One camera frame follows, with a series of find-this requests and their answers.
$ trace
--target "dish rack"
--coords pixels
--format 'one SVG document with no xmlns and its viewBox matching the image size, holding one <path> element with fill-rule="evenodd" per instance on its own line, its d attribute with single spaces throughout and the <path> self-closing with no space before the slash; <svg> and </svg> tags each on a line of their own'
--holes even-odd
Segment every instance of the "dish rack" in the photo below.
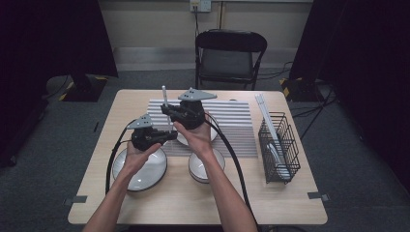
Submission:
<svg viewBox="0 0 410 232">
<path fill-rule="evenodd" d="M 284 113 L 270 112 L 278 139 L 274 139 L 265 119 L 259 129 L 259 144 L 262 152 L 266 183 L 292 181 L 301 168 L 298 160 L 298 146 L 292 127 L 287 123 Z"/>
</svg>

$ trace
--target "gray striped mat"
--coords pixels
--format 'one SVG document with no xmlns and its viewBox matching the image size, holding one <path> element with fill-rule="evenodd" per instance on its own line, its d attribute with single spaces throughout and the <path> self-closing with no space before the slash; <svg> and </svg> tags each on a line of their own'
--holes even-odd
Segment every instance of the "gray striped mat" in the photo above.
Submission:
<svg viewBox="0 0 410 232">
<path fill-rule="evenodd" d="M 168 103 L 179 105 L 179 100 L 168 100 Z M 154 128 L 167 131 L 169 126 L 166 115 L 161 112 L 162 104 L 163 100 L 150 100 L 148 114 L 151 116 Z M 217 119 L 222 133 L 238 158 L 257 158 L 256 142 L 247 101 L 205 100 L 202 101 L 202 105 Z M 214 149 L 220 151 L 224 157 L 231 156 L 219 135 L 212 144 Z M 188 157 L 191 154 L 190 148 L 178 140 L 168 141 L 162 146 L 162 149 L 167 156 Z"/>
</svg>

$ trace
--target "human arm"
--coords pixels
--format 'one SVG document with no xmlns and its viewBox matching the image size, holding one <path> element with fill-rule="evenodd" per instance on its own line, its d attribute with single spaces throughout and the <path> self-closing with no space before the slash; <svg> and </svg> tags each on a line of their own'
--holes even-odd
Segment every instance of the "human arm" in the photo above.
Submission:
<svg viewBox="0 0 410 232">
<path fill-rule="evenodd" d="M 117 178 L 99 208 L 88 220 L 82 230 L 83 232 L 114 231 L 132 176 L 142 168 L 148 160 L 148 157 L 155 153 L 160 146 L 161 144 L 157 143 L 151 146 L 147 151 L 141 152 L 135 149 L 130 141 L 128 142 L 124 166 L 118 173 Z"/>
<path fill-rule="evenodd" d="M 195 130 L 186 130 L 174 122 L 174 126 L 188 141 L 190 148 L 202 160 L 220 213 L 223 231 L 257 231 L 255 220 L 242 197 L 232 186 L 220 167 L 211 144 L 211 128 L 202 124 Z"/>
</svg>

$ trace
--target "black folding chair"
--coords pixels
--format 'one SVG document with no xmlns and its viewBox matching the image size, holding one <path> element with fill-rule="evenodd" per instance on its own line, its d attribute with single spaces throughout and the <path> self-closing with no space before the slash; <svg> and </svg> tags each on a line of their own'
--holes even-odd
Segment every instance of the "black folding chair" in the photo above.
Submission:
<svg viewBox="0 0 410 232">
<path fill-rule="evenodd" d="M 249 31 L 213 29 L 200 33 L 195 40 L 195 88 L 206 80 L 242 83 L 244 89 L 252 84 L 254 90 L 267 45 L 265 38 Z"/>
</svg>

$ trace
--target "light wood tabletop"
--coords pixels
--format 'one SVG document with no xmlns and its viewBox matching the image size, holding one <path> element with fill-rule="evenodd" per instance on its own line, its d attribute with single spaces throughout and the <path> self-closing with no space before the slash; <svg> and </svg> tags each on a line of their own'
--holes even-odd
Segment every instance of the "light wood tabletop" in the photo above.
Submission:
<svg viewBox="0 0 410 232">
<path fill-rule="evenodd" d="M 186 90 L 168 90 L 167 96 L 177 99 Z M 207 91 L 217 100 L 238 100 L 249 103 L 257 158 L 239 159 L 247 186 L 249 202 L 259 224 L 298 225 L 324 224 L 327 214 L 320 198 L 310 199 L 308 192 L 318 192 L 307 157 L 297 134 L 285 97 L 270 91 Z M 270 111 L 284 112 L 294 128 L 299 148 L 301 169 L 290 183 L 266 183 L 258 130 L 263 116 L 255 99 L 263 94 Z M 99 141 L 90 159 L 77 196 L 87 196 L 85 203 L 73 203 L 69 222 L 85 224 L 104 198 L 108 160 L 124 127 L 147 112 L 150 99 L 161 99 L 161 90 L 121 90 L 117 93 L 102 128 Z M 130 138 L 128 130 L 124 138 Z M 123 144 L 118 153 L 126 148 Z M 220 224 L 217 206 L 208 184 L 196 182 L 190 175 L 188 157 L 168 157 L 163 178 L 152 188 L 129 191 L 118 218 L 119 224 Z M 232 158 L 225 159 L 224 172 L 242 195 L 238 173 Z"/>
</svg>

